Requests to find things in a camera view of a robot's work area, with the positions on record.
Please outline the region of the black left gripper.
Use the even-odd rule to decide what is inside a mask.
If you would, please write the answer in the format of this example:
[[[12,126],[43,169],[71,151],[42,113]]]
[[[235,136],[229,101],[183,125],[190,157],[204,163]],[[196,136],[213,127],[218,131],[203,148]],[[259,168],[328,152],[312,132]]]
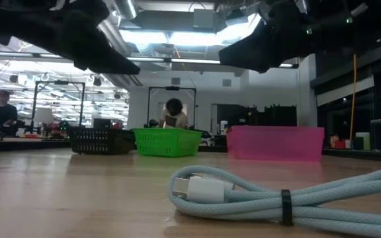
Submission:
[[[103,0],[0,0],[0,44],[15,37],[73,59],[82,70],[137,75],[140,68],[97,29],[109,15]]]

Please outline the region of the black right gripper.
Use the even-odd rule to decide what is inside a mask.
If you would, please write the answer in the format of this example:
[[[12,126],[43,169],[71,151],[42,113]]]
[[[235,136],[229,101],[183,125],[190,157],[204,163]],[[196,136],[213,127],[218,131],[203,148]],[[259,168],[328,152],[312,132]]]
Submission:
[[[218,52],[222,65],[265,73],[326,48],[354,21],[348,0],[260,0],[259,14],[262,21],[249,36]]]

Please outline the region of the pink plastic bin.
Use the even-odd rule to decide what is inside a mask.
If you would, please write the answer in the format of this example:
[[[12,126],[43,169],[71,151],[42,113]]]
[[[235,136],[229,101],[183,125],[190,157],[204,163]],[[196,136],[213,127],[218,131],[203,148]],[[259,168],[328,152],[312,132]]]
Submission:
[[[324,129],[297,126],[232,126],[226,133],[235,159],[262,161],[321,160]]]

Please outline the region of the grey ceiling box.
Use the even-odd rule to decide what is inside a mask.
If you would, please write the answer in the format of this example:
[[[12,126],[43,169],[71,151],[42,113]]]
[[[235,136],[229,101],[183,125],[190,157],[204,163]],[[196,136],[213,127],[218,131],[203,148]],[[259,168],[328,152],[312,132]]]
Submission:
[[[211,9],[195,9],[193,11],[194,29],[212,30],[214,28],[214,12]]]

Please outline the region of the black equipment rack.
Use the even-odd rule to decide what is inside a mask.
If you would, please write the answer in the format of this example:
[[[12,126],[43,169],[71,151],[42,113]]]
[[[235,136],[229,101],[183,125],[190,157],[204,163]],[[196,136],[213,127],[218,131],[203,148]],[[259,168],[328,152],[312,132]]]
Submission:
[[[236,104],[217,105],[217,125],[226,121],[228,126],[297,126],[296,106],[271,105],[258,110],[256,106]]]

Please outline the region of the small black monitor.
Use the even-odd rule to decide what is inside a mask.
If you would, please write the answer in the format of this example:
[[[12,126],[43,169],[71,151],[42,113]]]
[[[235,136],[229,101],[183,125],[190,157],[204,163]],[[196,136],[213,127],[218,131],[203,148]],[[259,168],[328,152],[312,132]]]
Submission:
[[[94,118],[93,119],[93,128],[111,128],[112,120],[106,118]]]

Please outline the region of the black overhead light bar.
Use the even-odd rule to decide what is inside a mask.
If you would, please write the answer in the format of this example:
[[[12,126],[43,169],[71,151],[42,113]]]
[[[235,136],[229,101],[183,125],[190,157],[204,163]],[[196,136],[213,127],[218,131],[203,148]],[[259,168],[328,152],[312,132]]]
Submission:
[[[36,61],[54,61],[54,62],[71,62],[70,59],[63,58],[54,54],[43,54],[34,52],[0,52],[0,60],[26,60],[35,59]],[[192,63],[202,65],[221,65],[219,60],[209,59],[185,59],[185,58],[145,58],[145,57],[127,57],[132,62],[148,62],[148,63]]]

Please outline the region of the black plastic basket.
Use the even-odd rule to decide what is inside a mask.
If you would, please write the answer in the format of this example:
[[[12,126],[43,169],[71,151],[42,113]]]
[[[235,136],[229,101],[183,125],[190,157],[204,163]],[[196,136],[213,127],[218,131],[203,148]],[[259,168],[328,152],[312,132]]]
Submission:
[[[112,128],[70,128],[67,130],[74,153],[120,155],[136,148],[133,131]]]

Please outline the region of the person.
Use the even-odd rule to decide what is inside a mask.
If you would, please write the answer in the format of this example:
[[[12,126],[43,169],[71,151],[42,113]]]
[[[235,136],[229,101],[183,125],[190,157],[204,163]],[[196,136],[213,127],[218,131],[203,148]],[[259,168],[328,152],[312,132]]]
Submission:
[[[159,128],[188,128],[188,118],[179,99],[169,99],[161,115]]]
[[[13,135],[14,123],[17,121],[17,108],[9,104],[10,94],[0,90],[0,134]]]

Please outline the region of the green plastic basket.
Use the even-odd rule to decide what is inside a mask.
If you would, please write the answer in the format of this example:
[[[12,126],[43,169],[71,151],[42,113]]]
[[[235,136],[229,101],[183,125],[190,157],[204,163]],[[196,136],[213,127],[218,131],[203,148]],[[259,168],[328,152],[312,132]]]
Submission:
[[[136,147],[140,155],[185,157],[196,155],[202,134],[176,128],[135,128]]]

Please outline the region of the long background table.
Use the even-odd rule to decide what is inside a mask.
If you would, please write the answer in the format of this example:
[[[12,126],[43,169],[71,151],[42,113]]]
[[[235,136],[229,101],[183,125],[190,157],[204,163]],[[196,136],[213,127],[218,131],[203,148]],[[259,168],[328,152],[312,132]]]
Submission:
[[[0,151],[69,148],[68,140],[40,138],[0,138]]]

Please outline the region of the green white container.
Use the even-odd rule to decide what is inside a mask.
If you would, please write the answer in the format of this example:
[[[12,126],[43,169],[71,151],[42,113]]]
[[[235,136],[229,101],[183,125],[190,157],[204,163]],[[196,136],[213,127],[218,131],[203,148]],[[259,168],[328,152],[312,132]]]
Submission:
[[[355,147],[360,150],[370,151],[371,142],[370,142],[370,133],[369,132],[357,132],[355,134]]]

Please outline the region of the black gantry frame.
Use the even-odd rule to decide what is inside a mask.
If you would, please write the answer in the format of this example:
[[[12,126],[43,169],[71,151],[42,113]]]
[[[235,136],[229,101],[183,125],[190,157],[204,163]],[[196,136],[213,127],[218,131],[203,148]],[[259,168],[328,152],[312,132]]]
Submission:
[[[82,126],[83,121],[83,106],[84,106],[84,99],[85,99],[85,83],[83,82],[74,82],[74,81],[68,81],[68,80],[54,80],[54,81],[43,81],[39,80],[35,82],[34,87],[34,97],[33,97],[33,103],[32,103],[32,120],[31,120],[31,126],[34,126],[35,122],[38,122],[37,119],[35,119],[36,116],[36,103],[37,103],[37,97],[38,93],[42,90],[46,89],[46,86],[49,84],[55,84],[55,85],[81,85],[82,89],[79,91],[81,93],[81,104],[80,104],[80,111],[79,111],[79,126]]]
[[[147,118],[146,118],[147,126],[149,125],[149,121],[150,121],[149,112],[150,112],[150,101],[151,101],[151,90],[152,89],[164,89],[166,91],[180,91],[180,90],[184,90],[184,91],[191,90],[191,91],[193,91],[194,92],[194,96],[193,96],[193,112],[194,112],[194,115],[193,115],[193,125],[190,128],[194,129],[195,124],[196,124],[196,108],[198,107],[198,105],[196,104],[196,94],[197,94],[196,88],[189,88],[189,87],[186,88],[186,87],[177,87],[177,86],[148,87],[148,107],[147,107]]]

